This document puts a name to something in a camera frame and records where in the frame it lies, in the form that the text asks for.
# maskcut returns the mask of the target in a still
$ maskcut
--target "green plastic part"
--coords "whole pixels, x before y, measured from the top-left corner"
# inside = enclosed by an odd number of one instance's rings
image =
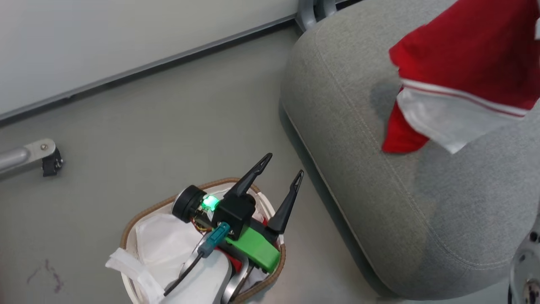
[[[281,253],[264,236],[249,227],[237,241],[229,238],[226,238],[226,241],[268,273],[274,272],[278,266]]]
[[[207,198],[205,198],[202,201],[201,206],[203,209],[210,210],[213,212],[215,211],[215,208],[218,206],[218,203],[219,203],[219,200],[217,199],[217,197],[213,195],[209,195]]]

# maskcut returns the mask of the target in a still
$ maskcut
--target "teal connector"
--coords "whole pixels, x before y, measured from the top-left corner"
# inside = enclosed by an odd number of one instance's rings
[[[210,253],[225,239],[229,231],[231,231],[231,226],[226,222],[222,222],[216,229],[210,232],[206,241],[197,249],[197,253],[202,255],[203,259],[210,256]]]

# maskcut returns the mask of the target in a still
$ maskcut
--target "white wall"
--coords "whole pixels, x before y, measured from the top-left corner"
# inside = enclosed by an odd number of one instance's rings
[[[290,16],[297,4],[298,0],[3,0],[0,117]]]

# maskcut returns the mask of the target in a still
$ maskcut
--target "green led light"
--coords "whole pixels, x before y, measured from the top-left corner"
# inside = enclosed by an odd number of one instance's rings
[[[210,211],[214,211],[215,208],[218,206],[219,200],[213,196],[209,195],[207,198],[205,198],[202,201],[202,208]]]

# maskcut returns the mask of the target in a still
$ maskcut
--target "black cable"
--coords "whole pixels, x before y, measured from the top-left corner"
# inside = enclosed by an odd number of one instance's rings
[[[512,304],[512,288],[508,286],[508,304]]]
[[[165,291],[165,293],[163,294],[163,296],[167,296],[169,293],[171,293],[171,291],[173,291],[173,289],[176,288],[176,286],[178,286],[178,284],[180,284],[180,282],[182,282],[182,280],[187,276],[187,274],[190,273],[191,269],[193,269],[193,267],[195,267],[195,265],[199,262],[199,260],[201,259],[201,257],[203,257],[203,254],[202,254],[202,253],[199,253],[199,255],[195,258],[195,260],[193,261],[193,263],[191,263],[191,265],[189,265],[189,267],[187,267],[186,271],[184,271],[184,273],[182,273],[182,275],[178,277],[178,279],[173,283],[173,285],[171,285],[171,286]]]

